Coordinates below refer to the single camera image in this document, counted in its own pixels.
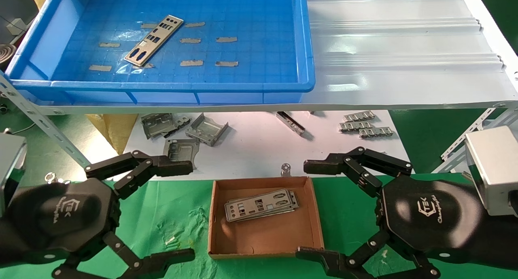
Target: black cable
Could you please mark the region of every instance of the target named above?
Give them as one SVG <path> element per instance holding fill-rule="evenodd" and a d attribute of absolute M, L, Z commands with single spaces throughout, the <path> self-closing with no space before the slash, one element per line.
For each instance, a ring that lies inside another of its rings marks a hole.
<path fill-rule="evenodd" d="M 15 24 L 13 24 L 12 22 L 9 22 L 7 19 L 5 19 L 5 17 L 3 17 L 2 15 L 0 15 L 0 18 L 4 19 L 4 21 L 6 21 L 7 23 L 11 24 L 12 26 L 24 31 L 24 32 L 27 32 L 27 30 L 25 29 L 22 29 L 22 28 L 19 28 L 18 26 L 16 26 Z"/>

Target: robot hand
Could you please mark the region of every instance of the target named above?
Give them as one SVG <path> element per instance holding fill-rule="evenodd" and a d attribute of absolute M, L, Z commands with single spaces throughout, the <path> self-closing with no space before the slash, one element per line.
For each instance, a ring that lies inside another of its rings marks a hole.
<path fill-rule="evenodd" d="M 130 171 L 111 189 L 102 180 Z M 154 253 L 140 259 L 116 235 L 120 202 L 154 175 L 187 175 L 192 163 L 171 162 L 134 151 L 85 168 L 83 183 L 50 183 L 18 189 L 7 197 L 0 218 L 0 268 L 66 261 L 55 279 L 101 279 L 77 270 L 109 246 L 128 265 L 121 279 L 162 278 L 172 264 L 194 260 L 192 249 Z"/>
<path fill-rule="evenodd" d="M 383 185 L 365 168 L 394 177 Z M 300 247 L 296 257 L 317 261 L 332 277 L 372 279 L 362 265 L 388 245 L 411 260 L 416 269 L 379 278 L 438 278 L 440 272 L 428 258 L 444 262 L 473 263 L 518 269 L 518 218 L 490 216 L 474 185 L 451 181 L 419 181 L 410 177 L 412 165 L 362 147 L 348 153 L 331 153 L 323 161 L 307 160 L 308 174 L 344 173 L 369 196 L 379 232 L 350 256 L 334 251 Z"/>

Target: gray box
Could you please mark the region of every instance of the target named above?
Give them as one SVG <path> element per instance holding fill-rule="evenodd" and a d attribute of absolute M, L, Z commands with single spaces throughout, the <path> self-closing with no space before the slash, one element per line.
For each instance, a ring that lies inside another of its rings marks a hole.
<path fill-rule="evenodd" d="M 518 190 L 518 142 L 507 126 L 466 135 L 468 167 L 490 215 L 515 215 L 509 192 Z"/>

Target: white table surface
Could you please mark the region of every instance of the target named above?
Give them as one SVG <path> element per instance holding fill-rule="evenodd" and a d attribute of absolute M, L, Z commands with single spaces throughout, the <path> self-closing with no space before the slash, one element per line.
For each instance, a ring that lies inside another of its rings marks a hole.
<path fill-rule="evenodd" d="M 391 137 L 361 139 L 358 133 L 338 132 L 342 117 L 357 111 L 307 111 L 289 114 L 306 128 L 306 138 L 296 135 L 280 122 L 273 113 L 205 113 L 218 124 L 229 123 L 229 128 L 214 147 L 200 144 L 200 151 L 194 163 L 197 167 L 188 176 L 154 177 L 154 180 L 212 180 L 257 177 L 279 177 L 281 165 L 291 165 L 292 176 L 307 176 L 303 172 L 306 159 L 325 159 L 331 152 L 348 152 L 363 146 L 388 155 L 409 160 L 399 139 L 388 111 L 373 111 L 376 127 L 389 126 L 394 130 Z M 186 113 L 193 120 L 198 113 Z M 186 139 L 185 129 L 169 138 Z M 158 137 L 147 140 L 140 119 L 137 120 L 126 145 L 125 152 L 140 150 L 148 155 L 162 155 L 165 139 Z"/>

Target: metal screw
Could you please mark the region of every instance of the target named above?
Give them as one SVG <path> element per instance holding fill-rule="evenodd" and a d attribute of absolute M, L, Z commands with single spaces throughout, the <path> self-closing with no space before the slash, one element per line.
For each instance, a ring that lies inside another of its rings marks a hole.
<path fill-rule="evenodd" d="M 45 175 L 45 182 L 47 183 L 56 183 L 57 182 L 57 178 L 56 178 L 56 174 L 55 173 L 48 173 Z"/>

